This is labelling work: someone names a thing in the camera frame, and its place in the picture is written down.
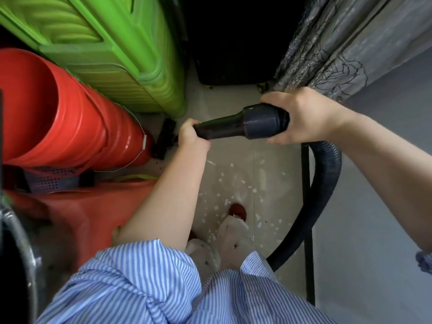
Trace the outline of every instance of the striped shirt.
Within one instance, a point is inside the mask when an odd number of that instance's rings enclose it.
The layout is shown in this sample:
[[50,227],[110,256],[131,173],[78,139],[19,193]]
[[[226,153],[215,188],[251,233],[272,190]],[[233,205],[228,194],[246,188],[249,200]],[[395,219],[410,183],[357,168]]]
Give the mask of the striped shirt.
[[[430,270],[430,260],[422,270]],[[37,323],[334,321],[286,291],[256,251],[239,271],[216,272],[201,288],[191,258],[153,240],[98,252],[56,294]]]

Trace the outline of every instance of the curtain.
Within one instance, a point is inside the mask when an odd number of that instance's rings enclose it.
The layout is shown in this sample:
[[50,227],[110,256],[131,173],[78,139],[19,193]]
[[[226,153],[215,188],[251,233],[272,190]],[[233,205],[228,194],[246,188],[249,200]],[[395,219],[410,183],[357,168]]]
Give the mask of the curtain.
[[308,0],[276,91],[343,101],[432,46],[432,0]]

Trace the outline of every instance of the shirt sleeve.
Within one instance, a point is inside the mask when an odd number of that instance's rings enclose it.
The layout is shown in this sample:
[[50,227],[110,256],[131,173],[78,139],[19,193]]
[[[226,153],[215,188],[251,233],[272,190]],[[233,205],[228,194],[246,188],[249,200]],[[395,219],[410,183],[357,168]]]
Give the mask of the shirt sleeve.
[[416,260],[422,272],[432,274],[432,253],[425,254],[423,251],[419,251],[416,254]]
[[189,256],[159,239],[134,242],[98,252],[37,323],[181,323],[200,293],[200,277]]

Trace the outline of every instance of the stacked buckets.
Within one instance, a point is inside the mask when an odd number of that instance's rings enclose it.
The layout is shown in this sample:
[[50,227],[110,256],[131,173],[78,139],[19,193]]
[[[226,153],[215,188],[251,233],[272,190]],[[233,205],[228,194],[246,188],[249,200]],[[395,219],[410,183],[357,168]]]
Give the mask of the stacked buckets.
[[3,163],[103,171],[141,166],[153,139],[119,105],[28,51],[0,50]]

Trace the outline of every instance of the vacuum nozzle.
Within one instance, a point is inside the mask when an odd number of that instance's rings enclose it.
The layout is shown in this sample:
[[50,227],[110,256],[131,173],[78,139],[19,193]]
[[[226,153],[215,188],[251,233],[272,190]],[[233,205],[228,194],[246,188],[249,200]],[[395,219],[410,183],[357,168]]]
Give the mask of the vacuum nozzle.
[[274,136],[285,131],[289,114],[281,108],[267,103],[244,107],[238,114],[209,120],[194,129],[197,136],[206,139],[220,139],[230,136],[244,136],[249,140]]

